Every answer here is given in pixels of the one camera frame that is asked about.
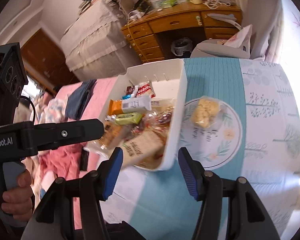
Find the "person's left hand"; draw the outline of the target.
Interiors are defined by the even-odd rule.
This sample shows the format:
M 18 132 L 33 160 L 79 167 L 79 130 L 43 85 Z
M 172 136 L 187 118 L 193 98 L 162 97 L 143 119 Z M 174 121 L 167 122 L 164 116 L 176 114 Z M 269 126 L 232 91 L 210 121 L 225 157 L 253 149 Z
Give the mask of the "person's left hand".
M 0 207 L 5 213 L 12 215 L 15 220 L 28 222 L 33 210 L 31 199 L 33 196 L 32 178 L 28 170 L 19 174 L 17 183 L 17 187 L 3 193 L 4 202 Z

